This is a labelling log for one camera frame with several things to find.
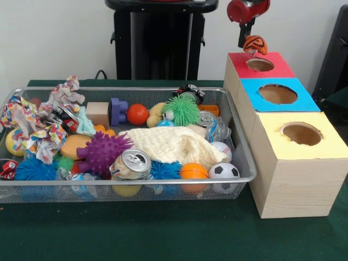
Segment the yellow box top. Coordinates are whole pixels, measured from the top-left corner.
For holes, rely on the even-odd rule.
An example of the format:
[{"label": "yellow box top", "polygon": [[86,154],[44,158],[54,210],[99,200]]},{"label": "yellow box top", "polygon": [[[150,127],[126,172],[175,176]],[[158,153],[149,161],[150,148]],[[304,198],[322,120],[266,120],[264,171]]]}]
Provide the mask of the yellow box top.
[{"label": "yellow box top", "polygon": [[258,113],[278,159],[348,158],[348,147],[324,113]]}]

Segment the purple spiky ball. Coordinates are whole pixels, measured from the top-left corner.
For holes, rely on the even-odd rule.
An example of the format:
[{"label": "purple spiky ball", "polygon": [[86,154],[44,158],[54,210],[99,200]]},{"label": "purple spiky ball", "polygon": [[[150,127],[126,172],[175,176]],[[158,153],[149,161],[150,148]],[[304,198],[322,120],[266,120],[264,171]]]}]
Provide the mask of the purple spiky ball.
[{"label": "purple spiky ball", "polygon": [[109,167],[124,150],[133,146],[130,139],[125,139],[125,135],[116,138],[102,132],[97,132],[86,145],[86,148],[76,150],[77,156],[85,159],[78,161],[77,166],[82,172],[91,170],[103,179],[111,179]]}]

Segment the black cable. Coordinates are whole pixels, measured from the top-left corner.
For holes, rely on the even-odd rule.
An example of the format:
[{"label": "black cable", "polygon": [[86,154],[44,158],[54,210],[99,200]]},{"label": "black cable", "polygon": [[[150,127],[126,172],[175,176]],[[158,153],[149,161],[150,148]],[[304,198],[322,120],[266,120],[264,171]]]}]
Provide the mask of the black cable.
[{"label": "black cable", "polygon": [[99,71],[97,72],[97,74],[96,74],[96,77],[94,77],[94,78],[95,78],[95,79],[98,79],[100,73],[103,74],[105,80],[108,79],[106,73],[105,73],[103,70],[99,70]]}]

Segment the yellow ball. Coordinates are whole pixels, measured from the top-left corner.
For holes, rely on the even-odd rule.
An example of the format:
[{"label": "yellow ball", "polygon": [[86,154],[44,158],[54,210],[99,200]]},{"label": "yellow ball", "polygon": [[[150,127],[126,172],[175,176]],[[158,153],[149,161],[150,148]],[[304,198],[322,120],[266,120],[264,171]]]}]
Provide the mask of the yellow ball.
[{"label": "yellow ball", "polygon": [[16,129],[13,129],[13,130],[11,130],[11,132],[9,134],[7,134],[6,141],[5,141],[6,148],[12,155],[18,156],[18,157],[23,157],[25,150],[23,150],[21,148],[18,151],[14,151],[14,149],[13,149],[13,145],[15,144],[15,140],[12,138],[12,136],[14,135],[15,130]]},{"label": "yellow ball", "polygon": [[112,185],[111,187],[121,197],[133,197],[141,189],[141,185]]}]

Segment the soccer ball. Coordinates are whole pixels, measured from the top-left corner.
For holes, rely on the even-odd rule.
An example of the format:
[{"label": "soccer ball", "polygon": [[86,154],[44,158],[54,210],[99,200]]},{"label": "soccer ball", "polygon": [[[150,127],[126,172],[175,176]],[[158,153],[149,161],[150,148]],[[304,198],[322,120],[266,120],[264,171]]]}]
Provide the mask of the soccer ball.
[{"label": "soccer ball", "polygon": [[222,153],[226,154],[226,156],[228,158],[228,162],[231,162],[231,160],[232,160],[232,151],[231,151],[230,147],[228,147],[225,143],[220,142],[220,141],[212,142],[212,145],[215,148],[217,148],[219,151],[221,151]]},{"label": "soccer ball", "polygon": [[[209,178],[240,178],[237,168],[230,163],[218,163],[209,171]],[[238,183],[213,184],[213,190],[218,194],[231,194]]]}]

